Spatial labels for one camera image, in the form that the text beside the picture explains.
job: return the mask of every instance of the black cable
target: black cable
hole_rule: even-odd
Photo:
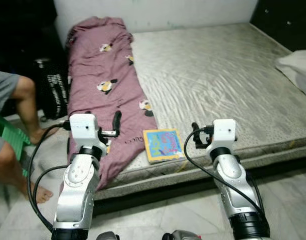
[[[45,170],[36,180],[35,182],[35,186],[34,186],[34,190],[33,190],[33,201],[34,204],[37,205],[37,191],[38,191],[38,187],[39,187],[39,183],[41,181],[41,179],[44,177],[45,174],[53,171],[53,170],[57,170],[57,169],[66,169],[69,165],[62,165],[62,166],[55,166],[55,167],[51,167],[47,170]]]
[[[31,190],[31,171],[32,171],[32,165],[33,165],[33,159],[37,153],[37,151],[39,150],[39,147],[41,146],[42,142],[44,141],[44,139],[46,138],[46,136],[48,135],[49,131],[54,129],[54,128],[61,128],[63,126],[63,124],[55,124],[50,126],[48,129],[46,129],[46,131],[43,133],[40,141],[38,142],[38,144],[36,145],[31,157],[29,158],[29,163],[28,163],[28,170],[27,170],[27,195],[28,195],[28,200],[29,203],[31,204],[34,212],[36,213],[36,215],[38,216],[38,218],[42,221],[42,223],[45,225],[45,227],[52,232],[53,230],[53,226],[52,224],[41,214],[38,206],[35,204],[35,201],[33,201],[32,198],[32,190]]]
[[[240,194],[243,198],[245,198],[255,209],[256,211],[263,215],[265,217],[264,211],[259,208],[259,206],[251,199],[249,198],[247,195],[245,195],[243,192],[241,192],[240,190],[238,190],[236,187],[232,186],[231,184],[227,183],[226,181],[222,180],[220,177],[218,177],[217,175],[215,175],[213,172],[206,170],[203,166],[199,165],[198,163],[196,163],[195,161],[193,161],[187,153],[187,145],[188,142],[190,140],[190,138],[192,137],[192,135],[194,135],[195,133],[200,133],[203,132],[204,129],[198,129],[198,130],[194,130],[193,132],[191,132],[188,137],[185,140],[184,143],[184,154],[187,158],[187,160],[189,160],[194,166],[196,166],[197,168],[201,169],[203,172],[207,173],[208,175],[210,175],[212,178],[216,179],[217,181],[219,181],[220,183],[224,184],[225,186],[231,188],[232,190],[234,190],[235,192],[237,192],[238,194]]]
[[[251,181],[251,183],[253,184],[253,186],[255,188],[256,195],[257,195],[259,207],[262,209],[263,214],[265,214],[264,205],[263,205],[263,201],[262,201],[262,197],[261,197],[261,194],[260,194],[259,187],[256,184],[256,182],[254,181],[254,178],[252,177],[251,173],[246,172],[246,176]]]

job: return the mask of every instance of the bare foot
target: bare foot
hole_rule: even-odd
[[[31,182],[32,194],[33,194],[34,186],[35,184]],[[25,184],[25,187],[22,189],[22,193],[24,194],[26,199],[29,199],[26,184]],[[39,186],[36,192],[36,202],[38,204],[43,204],[47,202],[52,196],[53,196],[53,192],[46,190],[44,187]]]
[[[32,144],[37,144],[40,140],[41,140],[41,137],[42,135],[45,133],[47,129],[46,128],[41,128],[39,129],[38,131],[34,132],[34,133],[31,133],[29,135],[29,140]],[[46,135],[46,138],[48,138],[49,136],[55,134],[57,131],[59,130],[58,127],[56,128],[53,128],[51,131],[48,132],[48,134]]]

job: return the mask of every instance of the colorful book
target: colorful book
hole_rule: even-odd
[[[177,129],[144,130],[143,136],[150,164],[185,158]]]

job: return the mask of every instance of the pink blanket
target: pink blanket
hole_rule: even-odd
[[[72,79],[69,116],[91,111],[103,130],[111,130],[115,112],[122,112],[120,135],[112,138],[109,154],[100,161],[97,189],[145,149],[143,130],[157,128],[133,65],[132,40],[122,19],[91,17],[75,25],[66,41]],[[76,151],[70,138],[68,159]]]

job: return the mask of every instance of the leg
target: leg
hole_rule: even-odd
[[[11,98],[16,99],[17,112],[24,123],[31,143],[37,144],[45,129],[41,129],[36,106],[36,91],[34,82],[25,76],[20,76]]]
[[[0,150],[0,183],[10,184],[20,190],[26,197],[27,192],[27,179],[22,176],[22,168],[20,163],[16,160],[15,152],[10,144],[4,143]],[[39,187],[36,194],[37,203],[45,203],[52,197],[53,193]]]

